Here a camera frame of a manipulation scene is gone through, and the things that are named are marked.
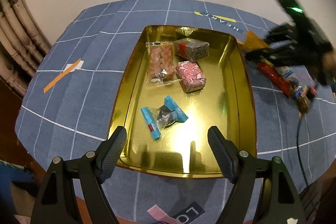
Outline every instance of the green light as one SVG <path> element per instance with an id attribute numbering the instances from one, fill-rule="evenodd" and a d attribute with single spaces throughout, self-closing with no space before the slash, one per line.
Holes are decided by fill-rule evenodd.
<path id="1" fill-rule="evenodd" d="M 296 8 L 296 7 L 288 7 L 288 8 L 290 8 L 290 9 L 296 11 L 296 12 L 303 13 L 303 10 L 300 9 L 300 8 Z"/>

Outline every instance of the black cable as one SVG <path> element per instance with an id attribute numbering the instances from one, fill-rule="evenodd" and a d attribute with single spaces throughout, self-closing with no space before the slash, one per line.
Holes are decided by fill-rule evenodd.
<path id="1" fill-rule="evenodd" d="M 297 131 L 296 131 L 296 151 L 297 151 L 297 157 L 299 158 L 299 163 L 300 163 L 300 167 L 301 167 L 301 171 L 302 171 L 302 175 L 304 178 L 304 182 L 306 184 L 306 186 L 308 187 L 308 180 L 307 180 L 307 176 L 305 173 L 305 170 L 303 169 L 303 165 L 302 165 L 302 161 L 301 161 L 301 156 L 300 156 L 300 148 L 299 148 L 299 132 L 300 132 L 300 126 L 303 120 L 303 115 L 299 120 L 299 123 L 297 125 Z"/>

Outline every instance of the pink patterned box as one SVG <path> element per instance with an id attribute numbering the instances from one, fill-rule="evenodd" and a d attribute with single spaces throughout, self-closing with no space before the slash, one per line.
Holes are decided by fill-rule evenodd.
<path id="1" fill-rule="evenodd" d="M 200 90 L 205 86 L 206 78 L 196 63 L 190 61 L 179 62 L 176 70 L 182 79 L 181 86 L 185 93 Z"/>

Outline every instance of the gold tray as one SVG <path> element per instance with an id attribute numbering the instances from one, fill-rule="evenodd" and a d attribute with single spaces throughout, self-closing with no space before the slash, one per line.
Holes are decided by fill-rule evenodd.
<path id="1" fill-rule="evenodd" d="M 210 55 L 198 61 L 207 82 L 203 90 L 185 94 L 179 82 L 146 88 L 146 42 L 190 37 L 209 42 Z M 174 64 L 182 59 L 175 55 Z M 159 108 L 170 95 L 189 117 L 165 128 L 154 141 L 142 107 Z M 234 36 L 181 26 L 147 26 L 135 45 L 120 83 L 108 137 L 118 125 L 127 141 L 118 165 L 163 176 L 222 177 L 209 147 L 207 132 L 216 125 L 240 149 L 256 155 L 256 121 L 252 88 Z"/>

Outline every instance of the blue tablecloth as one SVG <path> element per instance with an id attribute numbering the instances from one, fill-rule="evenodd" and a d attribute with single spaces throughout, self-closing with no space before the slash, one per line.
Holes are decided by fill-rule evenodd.
<path id="1" fill-rule="evenodd" d="M 82 11 L 38 68 L 16 121 L 20 141 L 44 169 L 54 157 L 81 157 L 106 138 L 123 71 L 145 26 L 208 28 L 244 41 L 245 32 L 240 34 L 194 11 L 233 18 L 237 20 L 235 27 L 251 30 L 261 38 L 275 26 L 242 10 L 196 0 L 124 0 Z M 43 88 L 79 58 L 84 61 L 81 69 L 66 75 L 44 94 Z M 300 192 L 305 184 L 295 148 L 297 106 L 251 64 L 247 63 L 247 68 L 255 100 L 258 157 L 280 156 Z M 305 67 L 293 70 L 301 83 L 311 83 Z M 329 87 L 320 87 L 318 94 L 302 123 L 299 139 L 310 183 L 329 167 L 336 153 L 335 101 Z M 253 218 L 260 182 L 256 181 L 246 220 Z M 78 181 L 75 188 L 82 197 Z M 155 223 L 147 212 L 153 205 L 174 216 L 196 202 L 204 213 L 194 223 L 215 223 L 232 185 L 226 179 L 164 178 L 117 167 L 103 189 L 115 214 L 129 220 Z"/>

